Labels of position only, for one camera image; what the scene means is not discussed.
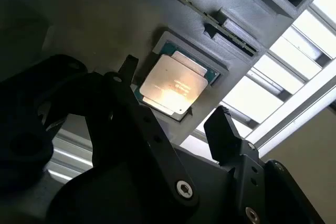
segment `black metal arm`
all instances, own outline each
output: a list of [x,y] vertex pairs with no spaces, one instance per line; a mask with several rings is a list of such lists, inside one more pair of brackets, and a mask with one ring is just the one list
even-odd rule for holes
[[102,76],[54,56],[1,83],[0,192],[39,180],[51,140],[73,113],[86,117],[93,169],[64,185],[46,221],[323,223],[288,171],[264,164],[240,139],[224,107],[205,123],[219,165],[172,146],[130,88],[137,63],[128,56],[118,73]]

